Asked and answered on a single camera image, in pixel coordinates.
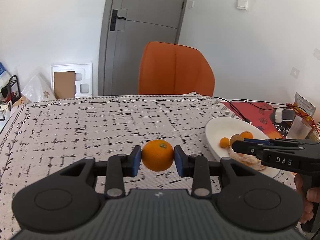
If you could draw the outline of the right hand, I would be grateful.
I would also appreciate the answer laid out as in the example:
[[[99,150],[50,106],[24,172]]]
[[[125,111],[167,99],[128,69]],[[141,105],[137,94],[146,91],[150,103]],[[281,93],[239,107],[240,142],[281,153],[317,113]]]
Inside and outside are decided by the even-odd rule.
[[[295,185],[296,185],[296,191],[300,194],[300,196],[304,200],[304,211],[300,217],[300,222],[302,224],[305,224],[307,221],[310,221],[313,218],[313,204],[320,202],[320,188],[319,187],[313,187],[310,188],[307,193],[304,193],[303,191],[303,180],[300,174],[295,175]]]

